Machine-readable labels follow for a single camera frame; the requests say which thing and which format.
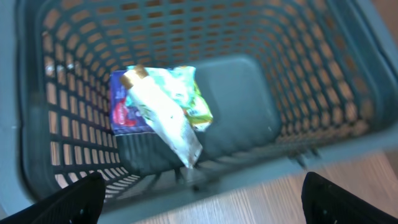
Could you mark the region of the grey plastic mesh basket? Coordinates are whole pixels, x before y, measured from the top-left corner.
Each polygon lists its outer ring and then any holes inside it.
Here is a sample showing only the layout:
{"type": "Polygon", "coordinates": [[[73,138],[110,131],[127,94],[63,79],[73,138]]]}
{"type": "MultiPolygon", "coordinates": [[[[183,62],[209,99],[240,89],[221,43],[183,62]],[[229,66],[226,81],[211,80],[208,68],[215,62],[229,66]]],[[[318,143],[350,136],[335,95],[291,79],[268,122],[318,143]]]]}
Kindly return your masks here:
{"type": "Polygon", "coordinates": [[[1,207],[91,172],[100,221],[136,222],[229,190],[397,146],[397,46],[374,1],[1,2],[1,207]],[[155,134],[115,136],[109,81],[196,68],[213,114],[193,169],[155,134]]]}

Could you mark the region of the white tube gold cap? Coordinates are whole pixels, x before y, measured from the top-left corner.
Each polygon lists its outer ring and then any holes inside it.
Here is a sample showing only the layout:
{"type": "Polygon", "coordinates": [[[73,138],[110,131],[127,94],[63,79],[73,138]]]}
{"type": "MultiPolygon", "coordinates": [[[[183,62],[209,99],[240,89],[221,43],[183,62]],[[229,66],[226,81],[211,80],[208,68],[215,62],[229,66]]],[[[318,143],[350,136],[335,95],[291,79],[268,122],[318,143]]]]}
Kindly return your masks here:
{"type": "Polygon", "coordinates": [[[184,166],[192,169],[203,146],[183,109],[161,90],[142,65],[126,71],[119,81],[146,123],[178,155],[184,166]]]}

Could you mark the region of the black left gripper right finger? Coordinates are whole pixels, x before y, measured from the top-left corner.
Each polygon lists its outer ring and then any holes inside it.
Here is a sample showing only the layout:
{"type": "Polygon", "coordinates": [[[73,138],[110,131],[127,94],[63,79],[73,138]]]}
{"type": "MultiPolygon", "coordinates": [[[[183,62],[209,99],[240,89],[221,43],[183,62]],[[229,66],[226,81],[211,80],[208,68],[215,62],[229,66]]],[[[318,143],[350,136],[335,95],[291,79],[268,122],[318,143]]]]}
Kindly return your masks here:
{"type": "Polygon", "coordinates": [[[301,199],[307,224],[397,224],[397,218],[316,172],[306,174],[301,199]]]}

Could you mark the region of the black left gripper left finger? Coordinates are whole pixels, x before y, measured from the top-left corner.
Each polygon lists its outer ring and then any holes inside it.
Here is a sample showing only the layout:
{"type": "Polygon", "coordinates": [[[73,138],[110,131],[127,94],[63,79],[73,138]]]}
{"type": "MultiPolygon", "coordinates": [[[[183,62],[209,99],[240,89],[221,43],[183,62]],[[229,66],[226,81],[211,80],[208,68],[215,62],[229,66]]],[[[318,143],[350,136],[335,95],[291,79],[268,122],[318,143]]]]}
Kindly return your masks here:
{"type": "Polygon", "coordinates": [[[1,224],[93,223],[101,215],[105,181],[93,172],[55,194],[3,220],[1,224]]]}

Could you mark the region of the purple snack packet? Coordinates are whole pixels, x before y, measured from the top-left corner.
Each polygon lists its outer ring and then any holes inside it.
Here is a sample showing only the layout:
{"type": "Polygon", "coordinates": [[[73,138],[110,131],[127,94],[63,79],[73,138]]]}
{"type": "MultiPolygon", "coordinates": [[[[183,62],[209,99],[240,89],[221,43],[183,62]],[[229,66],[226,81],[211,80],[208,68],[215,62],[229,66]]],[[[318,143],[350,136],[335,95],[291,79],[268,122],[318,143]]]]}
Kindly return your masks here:
{"type": "Polygon", "coordinates": [[[128,95],[127,88],[119,81],[125,72],[125,70],[116,70],[110,76],[111,129],[115,136],[154,133],[141,116],[134,100],[128,95]]]}

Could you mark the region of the green snack pouch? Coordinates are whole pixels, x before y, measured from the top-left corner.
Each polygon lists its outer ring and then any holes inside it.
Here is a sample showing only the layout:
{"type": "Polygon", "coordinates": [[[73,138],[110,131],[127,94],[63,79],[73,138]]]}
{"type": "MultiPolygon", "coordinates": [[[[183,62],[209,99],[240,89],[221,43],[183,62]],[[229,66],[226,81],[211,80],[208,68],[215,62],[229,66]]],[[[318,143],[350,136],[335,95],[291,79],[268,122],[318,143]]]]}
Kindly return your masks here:
{"type": "Polygon", "coordinates": [[[213,122],[213,115],[195,81],[195,67],[146,67],[145,71],[160,89],[183,109],[184,115],[195,131],[206,131],[213,122]]]}

